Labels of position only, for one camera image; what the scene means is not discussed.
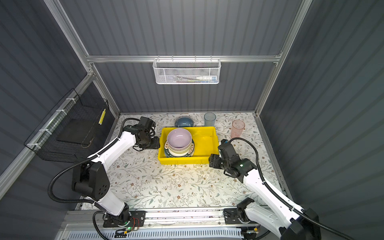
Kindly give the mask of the green rim lettered plate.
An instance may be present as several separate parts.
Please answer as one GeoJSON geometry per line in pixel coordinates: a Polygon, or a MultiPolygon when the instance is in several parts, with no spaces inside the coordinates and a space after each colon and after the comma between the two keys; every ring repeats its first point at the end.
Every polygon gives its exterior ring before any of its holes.
{"type": "Polygon", "coordinates": [[[166,141],[164,151],[167,158],[191,157],[195,153],[195,142],[192,141],[190,147],[188,148],[188,151],[181,151],[180,153],[176,153],[172,150],[168,141],[166,141]]]}

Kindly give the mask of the yellow plastic bin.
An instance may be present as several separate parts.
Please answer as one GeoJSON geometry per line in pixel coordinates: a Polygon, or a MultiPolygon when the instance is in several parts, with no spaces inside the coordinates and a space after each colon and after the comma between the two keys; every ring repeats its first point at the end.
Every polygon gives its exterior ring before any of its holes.
{"type": "Polygon", "coordinates": [[[167,157],[165,144],[169,133],[177,128],[163,128],[160,137],[158,160],[162,165],[208,164],[211,154],[219,154],[219,139],[214,127],[184,128],[192,135],[194,154],[191,157],[167,157]]]}

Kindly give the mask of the purple ceramic bowl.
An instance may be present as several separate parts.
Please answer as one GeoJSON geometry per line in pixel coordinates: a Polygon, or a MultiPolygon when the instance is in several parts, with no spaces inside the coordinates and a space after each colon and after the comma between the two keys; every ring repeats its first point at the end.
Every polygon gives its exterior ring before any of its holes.
{"type": "Polygon", "coordinates": [[[191,133],[183,128],[176,128],[172,130],[167,136],[169,146],[177,151],[185,150],[192,144],[191,133]]]}

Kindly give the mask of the green ceramic bowl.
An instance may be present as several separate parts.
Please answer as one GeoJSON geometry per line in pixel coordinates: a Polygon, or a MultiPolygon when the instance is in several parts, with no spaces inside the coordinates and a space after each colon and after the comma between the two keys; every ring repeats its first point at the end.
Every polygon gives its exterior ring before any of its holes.
{"type": "Polygon", "coordinates": [[[195,145],[191,144],[185,150],[174,150],[174,149],[170,148],[169,145],[166,145],[165,150],[172,157],[190,157],[195,152],[195,145]]]}

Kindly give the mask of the dark blue ceramic bowl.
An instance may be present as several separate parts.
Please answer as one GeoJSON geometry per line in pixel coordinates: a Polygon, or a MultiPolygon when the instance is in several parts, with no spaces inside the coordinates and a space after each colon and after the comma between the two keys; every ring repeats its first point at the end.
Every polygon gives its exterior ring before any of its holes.
{"type": "Polygon", "coordinates": [[[194,121],[190,117],[180,117],[175,121],[176,128],[189,128],[194,126],[194,121]]]}

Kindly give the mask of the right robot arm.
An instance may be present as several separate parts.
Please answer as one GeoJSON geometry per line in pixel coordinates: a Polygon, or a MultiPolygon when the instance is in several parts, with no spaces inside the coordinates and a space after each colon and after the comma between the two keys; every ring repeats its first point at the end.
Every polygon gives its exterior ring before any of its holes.
{"type": "Polygon", "coordinates": [[[224,175],[238,180],[255,192],[270,208],[265,210],[251,198],[237,205],[237,215],[242,223],[256,222],[281,240],[320,240],[321,230],[315,223],[318,215],[291,201],[265,179],[258,161],[241,159],[228,140],[222,140],[219,153],[212,154],[209,166],[221,169],[224,175]]]}

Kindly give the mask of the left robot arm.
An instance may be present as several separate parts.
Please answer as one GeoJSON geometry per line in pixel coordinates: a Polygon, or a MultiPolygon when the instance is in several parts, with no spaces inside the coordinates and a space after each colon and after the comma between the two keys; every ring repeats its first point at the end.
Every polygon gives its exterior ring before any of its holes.
{"type": "Polygon", "coordinates": [[[113,141],[89,156],[93,160],[75,167],[72,183],[74,192],[90,200],[92,205],[120,226],[127,224],[132,217],[129,206],[110,189],[108,169],[130,148],[138,147],[139,152],[160,148],[159,137],[155,136],[156,123],[153,120],[146,117],[133,118],[138,123],[125,126],[125,122],[129,120],[127,118],[122,122],[119,134],[113,141]]]}

